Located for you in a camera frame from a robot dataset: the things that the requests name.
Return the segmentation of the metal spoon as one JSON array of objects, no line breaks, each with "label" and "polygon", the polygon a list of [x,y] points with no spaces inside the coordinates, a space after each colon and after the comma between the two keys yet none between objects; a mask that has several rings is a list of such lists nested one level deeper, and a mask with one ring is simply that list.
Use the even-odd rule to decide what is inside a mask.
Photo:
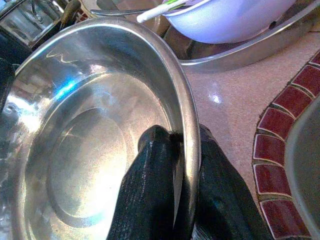
[{"label": "metal spoon", "polygon": [[122,17],[128,15],[136,15],[146,12],[147,9],[135,9],[135,10],[102,10],[102,9],[91,9],[90,12],[97,16],[113,16]]}]

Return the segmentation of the stainless steel sink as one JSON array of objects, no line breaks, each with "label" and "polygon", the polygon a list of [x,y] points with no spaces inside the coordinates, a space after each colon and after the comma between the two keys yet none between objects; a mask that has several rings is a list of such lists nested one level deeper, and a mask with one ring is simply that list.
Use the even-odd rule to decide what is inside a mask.
[{"label": "stainless steel sink", "polygon": [[293,124],[285,144],[293,202],[312,240],[320,240],[320,96]]}]

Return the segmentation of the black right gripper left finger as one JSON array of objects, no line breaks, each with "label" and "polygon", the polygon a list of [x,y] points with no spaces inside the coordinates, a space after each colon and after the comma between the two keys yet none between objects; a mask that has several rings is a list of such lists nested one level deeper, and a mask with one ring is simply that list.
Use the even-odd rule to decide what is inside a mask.
[{"label": "black right gripper left finger", "polygon": [[147,129],[124,175],[107,240],[173,240],[174,166],[182,135],[160,125]]}]

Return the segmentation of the glass jar with brown powder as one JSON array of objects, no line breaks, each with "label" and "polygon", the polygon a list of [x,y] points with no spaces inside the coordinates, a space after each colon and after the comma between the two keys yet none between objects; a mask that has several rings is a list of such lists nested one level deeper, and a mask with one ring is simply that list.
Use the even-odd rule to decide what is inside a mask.
[{"label": "glass jar with brown powder", "polygon": [[0,30],[33,47],[60,22],[66,0],[0,0]]}]

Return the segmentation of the purple plastic bowl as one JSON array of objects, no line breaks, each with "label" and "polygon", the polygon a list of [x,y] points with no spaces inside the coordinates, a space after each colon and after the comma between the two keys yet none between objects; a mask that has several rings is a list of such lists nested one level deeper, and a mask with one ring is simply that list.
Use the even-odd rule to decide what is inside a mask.
[{"label": "purple plastic bowl", "polygon": [[201,43],[251,39],[277,21],[296,0],[189,0],[164,17],[182,35]]}]

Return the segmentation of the white green chopstick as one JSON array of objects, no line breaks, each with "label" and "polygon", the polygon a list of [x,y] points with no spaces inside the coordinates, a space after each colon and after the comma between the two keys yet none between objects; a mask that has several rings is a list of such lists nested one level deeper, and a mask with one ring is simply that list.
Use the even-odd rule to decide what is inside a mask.
[{"label": "white green chopstick", "polygon": [[138,23],[146,22],[154,17],[160,16],[166,12],[172,11],[177,7],[181,7],[189,0],[168,0],[157,7],[147,10],[136,17]]}]

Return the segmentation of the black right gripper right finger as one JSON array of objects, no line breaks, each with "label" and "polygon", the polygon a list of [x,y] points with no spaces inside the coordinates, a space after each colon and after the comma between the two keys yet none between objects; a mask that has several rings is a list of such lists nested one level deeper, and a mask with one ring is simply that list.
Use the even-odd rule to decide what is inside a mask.
[{"label": "black right gripper right finger", "polygon": [[194,240],[273,240],[244,179],[204,125],[200,138]]}]

